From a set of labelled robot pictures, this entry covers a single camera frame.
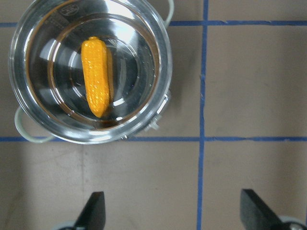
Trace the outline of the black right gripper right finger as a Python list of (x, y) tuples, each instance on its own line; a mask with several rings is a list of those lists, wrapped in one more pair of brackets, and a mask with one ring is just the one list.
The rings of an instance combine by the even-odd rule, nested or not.
[(240, 220), (246, 230), (287, 230), (288, 225), (252, 189), (240, 193)]

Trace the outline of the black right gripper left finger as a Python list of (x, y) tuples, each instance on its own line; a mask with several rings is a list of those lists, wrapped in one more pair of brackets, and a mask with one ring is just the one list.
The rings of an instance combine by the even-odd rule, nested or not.
[(104, 192), (93, 192), (73, 225), (74, 230), (103, 230), (106, 224)]

